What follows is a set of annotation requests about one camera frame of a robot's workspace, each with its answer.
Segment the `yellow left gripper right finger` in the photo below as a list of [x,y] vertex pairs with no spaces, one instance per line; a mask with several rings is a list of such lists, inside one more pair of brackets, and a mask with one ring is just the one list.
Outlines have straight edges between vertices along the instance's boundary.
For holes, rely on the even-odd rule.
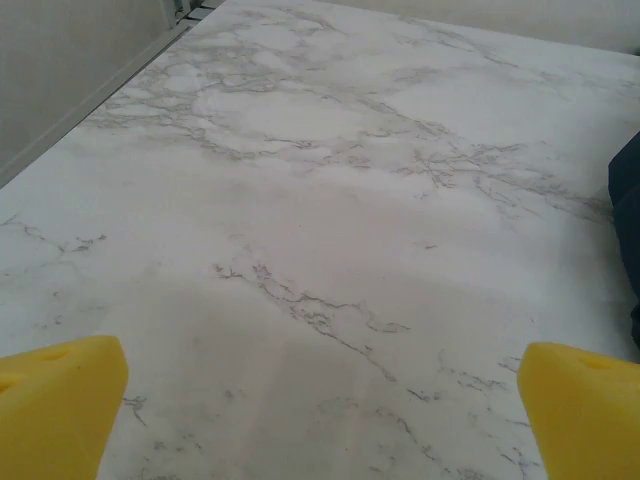
[[548,480],[640,480],[640,365],[530,344],[517,385]]

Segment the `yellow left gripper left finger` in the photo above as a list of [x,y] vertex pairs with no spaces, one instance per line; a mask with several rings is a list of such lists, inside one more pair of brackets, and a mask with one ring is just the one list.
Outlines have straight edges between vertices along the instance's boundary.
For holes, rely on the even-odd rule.
[[0,358],[0,480],[96,480],[127,381],[114,336]]

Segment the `aluminium frame post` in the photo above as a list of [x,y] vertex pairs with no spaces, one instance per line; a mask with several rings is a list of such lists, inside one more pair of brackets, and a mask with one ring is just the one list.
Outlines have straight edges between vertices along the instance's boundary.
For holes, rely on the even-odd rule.
[[216,10],[225,0],[171,0],[177,24],[193,26]]

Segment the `navy blue student backpack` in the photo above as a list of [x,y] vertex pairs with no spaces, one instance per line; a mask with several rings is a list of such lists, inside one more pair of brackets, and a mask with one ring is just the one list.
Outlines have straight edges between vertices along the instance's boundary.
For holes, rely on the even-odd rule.
[[637,298],[631,336],[640,349],[640,131],[609,163],[608,193],[621,260]]

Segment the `aluminium table side rail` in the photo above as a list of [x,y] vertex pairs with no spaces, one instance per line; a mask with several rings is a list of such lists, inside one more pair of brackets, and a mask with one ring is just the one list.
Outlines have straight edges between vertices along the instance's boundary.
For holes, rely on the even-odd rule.
[[10,183],[25,168],[59,142],[67,133],[73,130],[131,78],[136,76],[149,63],[182,37],[189,29],[190,27],[187,24],[181,22],[175,28],[163,33],[93,93],[86,96],[76,107],[72,108],[69,113],[65,114],[36,140],[27,145],[10,160],[6,166],[1,166],[0,189]]

